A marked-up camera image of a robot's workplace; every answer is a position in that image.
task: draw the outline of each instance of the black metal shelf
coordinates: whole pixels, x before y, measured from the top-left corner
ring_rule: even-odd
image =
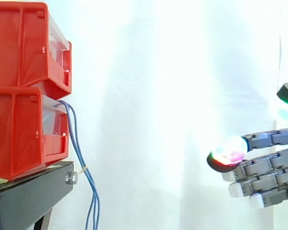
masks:
[[[36,222],[42,226],[43,217],[72,190],[66,175],[73,170],[73,162],[62,161],[41,173],[0,184],[0,230],[26,230]]]

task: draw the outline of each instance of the robot finger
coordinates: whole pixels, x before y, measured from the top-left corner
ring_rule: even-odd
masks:
[[[222,173],[222,177],[228,182],[240,181],[286,168],[288,168],[288,149],[242,161],[234,170]]]

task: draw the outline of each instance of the white wall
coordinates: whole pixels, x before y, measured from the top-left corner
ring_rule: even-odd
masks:
[[[68,101],[100,193],[100,229],[273,229],[272,209],[230,198],[205,158],[222,136],[273,127],[278,2],[48,3],[73,43]],[[50,229],[83,229],[90,199],[83,175]]]

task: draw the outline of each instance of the blue cable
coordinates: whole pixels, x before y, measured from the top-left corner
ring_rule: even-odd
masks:
[[[74,108],[70,104],[68,104],[67,102],[65,102],[65,101],[59,101],[59,102],[62,103],[66,108],[67,117],[68,117],[68,128],[69,128],[69,132],[70,132],[72,145],[75,149],[75,152],[76,152],[76,155],[78,157],[78,160],[79,160],[81,167],[84,168],[86,166],[86,163],[84,161],[84,158],[83,158],[83,155],[82,155],[82,152],[80,149],[79,139],[78,139],[78,125],[77,125],[76,112],[75,112]],[[72,120],[71,120],[71,115],[69,113],[69,109],[72,111],[72,114],[73,114],[75,133],[73,132],[73,129],[72,129]],[[87,213],[87,217],[86,217],[85,230],[88,230],[88,224],[89,224],[89,219],[91,216],[92,209],[93,209],[93,230],[98,230],[99,218],[100,218],[99,195],[98,195],[98,192],[96,189],[95,181],[94,181],[89,169],[88,168],[85,169],[84,173],[85,173],[86,178],[87,178],[89,184],[91,185],[91,188],[93,191],[92,201],[91,201],[91,204],[90,204],[90,207],[89,207],[89,210]]]

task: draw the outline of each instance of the red storage bin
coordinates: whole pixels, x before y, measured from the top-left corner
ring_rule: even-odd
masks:
[[[53,99],[70,94],[71,49],[46,4],[0,1],[0,87],[36,86]]]
[[[0,178],[14,180],[68,156],[65,107],[35,87],[0,87]]]

